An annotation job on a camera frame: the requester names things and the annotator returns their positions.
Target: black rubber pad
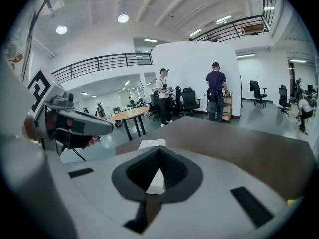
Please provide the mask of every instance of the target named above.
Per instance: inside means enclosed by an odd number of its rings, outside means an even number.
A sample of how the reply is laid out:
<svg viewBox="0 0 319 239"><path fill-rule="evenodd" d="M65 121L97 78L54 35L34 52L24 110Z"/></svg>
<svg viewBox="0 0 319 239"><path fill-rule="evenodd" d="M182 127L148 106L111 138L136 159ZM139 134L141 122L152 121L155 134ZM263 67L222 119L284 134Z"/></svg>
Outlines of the black rubber pad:
<svg viewBox="0 0 319 239"><path fill-rule="evenodd" d="M69 175L71 178L75 178L75 177L92 173L92 172L94 172L92 168L84 168L84 169L69 172Z"/></svg>
<svg viewBox="0 0 319 239"><path fill-rule="evenodd" d="M245 187L232 189L230 192L257 228L274 217Z"/></svg>

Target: ceiling beam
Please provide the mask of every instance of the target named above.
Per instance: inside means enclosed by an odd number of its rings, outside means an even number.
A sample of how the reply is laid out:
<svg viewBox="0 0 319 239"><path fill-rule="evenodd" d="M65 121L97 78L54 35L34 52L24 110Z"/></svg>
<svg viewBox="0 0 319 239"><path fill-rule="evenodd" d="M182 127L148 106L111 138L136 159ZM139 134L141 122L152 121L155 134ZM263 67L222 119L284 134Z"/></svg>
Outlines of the ceiling beam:
<svg viewBox="0 0 319 239"><path fill-rule="evenodd" d="M114 13L115 13L114 14L114 21L115 22L117 22L118 16L120 16L122 2L123 2L123 0L116 0L115 10L114 10Z"/></svg>
<svg viewBox="0 0 319 239"><path fill-rule="evenodd" d="M203 5L201 5L200 7L194 9L193 11L191 11L186 17L184 17L180 22L178 22L175 26L173 26L170 31L176 31L179 28L181 28L186 22L188 22L190 19L194 18L197 14L199 14L200 12L202 12L203 10L207 9L210 6L213 6L214 4L217 4L219 2L221 2L222 0L211 0L208 3L205 3Z"/></svg>
<svg viewBox="0 0 319 239"><path fill-rule="evenodd" d="M155 26L159 26L163 20L169 15L181 2L184 0L175 0L173 3L171 3L165 10L165 12L158 18L158 20L155 22Z"/></svg>
<svg viewBox="0 0 319 239"><path fill-rule="evenodd" d="M141 6L141 8L140 8L140 10L139 10L139 12L138 12L138 14L137 14L137 16L136 16L136 19L135 19L137 22L139 22L139 21L141 20L141 18L142 18L142 16L143 16L143 14L144 14L144 12L145 12L147 6L149 5L149 3L150 3L151 1L152 1L152 0L144 0L144 1L143 1L143 4L142 4L142 6Z"/></svg>

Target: jeans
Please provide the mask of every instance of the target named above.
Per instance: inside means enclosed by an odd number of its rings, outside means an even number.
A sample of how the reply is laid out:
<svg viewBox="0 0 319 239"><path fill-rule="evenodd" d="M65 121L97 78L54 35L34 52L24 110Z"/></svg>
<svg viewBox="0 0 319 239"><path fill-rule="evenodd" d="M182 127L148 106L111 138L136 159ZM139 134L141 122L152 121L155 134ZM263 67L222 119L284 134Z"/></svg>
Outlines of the jeans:
<svg viewBox="0 0 319 239"><path fill-rule="evenodd" d="M207 104L207 111L209 112L209 120L215 121L215 114L217 112L216 122L221 122L223 117L223 110L224 110L224 98L223 94L218 96L217 101L209 101Z"/></svg>
<svg viewBox="0 0 319 239"><path fill-rule="evenodd" d="M301 125L300 127L302 129L305 129L305 119L310 118L313 115L313 111L311 110L310 112L302 112L300 115L300 121L301 121Z"/></svg>
<svg viewBox="0 0 319 239"><path fill-rule="evenodd" d="M159 98L160 117L161 123L166 124L166 121L170 121L170 98Z"/></svg>

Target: wooden table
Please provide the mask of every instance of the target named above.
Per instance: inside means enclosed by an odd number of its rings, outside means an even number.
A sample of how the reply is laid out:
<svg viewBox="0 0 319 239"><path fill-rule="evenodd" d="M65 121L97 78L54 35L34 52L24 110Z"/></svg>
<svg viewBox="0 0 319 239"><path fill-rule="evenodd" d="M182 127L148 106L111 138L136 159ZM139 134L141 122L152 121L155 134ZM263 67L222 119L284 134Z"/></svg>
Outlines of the wooden table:
<svg viewBox="0 0 319 239"><path fill-rule="evenodd" d="M136 121L136 117L138 117L138 119L139 119L142 134L145 135L145 130L144 130L143 122L141 119L141 115L146 113L149 109L150 109L150 107L138 107L138 108L129 109L129 110L126 110L126 111L123 111L123 112L120 112L118 114L113 115L112 119L123 121L126 134L128 135L129 140L132 141L132 137L131 137L128 125L126 124L126 120L133 118L136 130L138 132L138 136L141 137L141 133L139 130L138 123Z"/></svg>
<svg viewBox="0 0 319 239"><path fill-rule="evenodd" d="M189 116L117 146L116 154L137 150L142 140L154 139L165 139L168 147L231 162L286 200L303 195L316 169L314 155L305 141Z"/></svg>

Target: office chair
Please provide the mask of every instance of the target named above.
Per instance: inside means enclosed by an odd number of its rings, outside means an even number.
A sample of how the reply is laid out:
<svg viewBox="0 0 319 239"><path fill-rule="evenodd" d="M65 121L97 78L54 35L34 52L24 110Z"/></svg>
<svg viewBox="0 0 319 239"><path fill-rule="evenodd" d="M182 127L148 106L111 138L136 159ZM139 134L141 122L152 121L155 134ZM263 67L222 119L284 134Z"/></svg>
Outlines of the office chair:
<svg viewBox="0 0 319 239"><path fill-rule="evenodd" d="M279 110L282 111L282 113L287 114L289 116L289 113L286 112L288 110L288 107L291 106L291 104L287 103L287 88L284 85L281 85L279 90L279 104L282 107L279 107Z"/></svg>
<svg viewBox="0 0 319 239"><path fill-rule="evenodd" d="M265 89L266 88L263 88L264 89L264 93L261 94L258 82L249 81L249 83L250 83L250 91L254 91L254 97L257 99L257 101L254 101L254 105L259 104L259 106L263 105L263 107L265 107L266 106L266 102L263 101L263 98L265 98L267 96L267 94L265 94Z"/></svg>
<svg viewBox="0 0 319 239"><path fill-rule="evenodd" d="M180 97L181 97L180 86L177 86L175 89L176 89L176 97L175 97L175 103L174 103L174 107L172 108L172 111L173 111L173 115L179 116L181 118L182 116L184 116L184 113L181 112L181 110L183 109L183 102L180 100Z"/></svg>
<svg viewBox="0 0 319 239"><path fill-rule="evenodd" d="M149 103L150 105L150 110L149 112L151 114L148 115L149 119L151 118L151 116L153 115L153 121L154 119L156 119L159 115L160 115L160 103L159 103L159 94L158 91L155 90L154 93L151 95L151 103Z"/></svg>
<svg viewBox="0 0 319 239"><path fill-rule="evenodd" d="M196 102L195 98L195 91L192 90L192 88L185 88L183 89L183 92L181 93L181 96L183 97L184 103L183 103L183 110L189 111L189 114L186 114L188 116L195 116L197 115L197 111L194 111L195 109L200 107L200 99L198 98L198 104Z"/></svg>

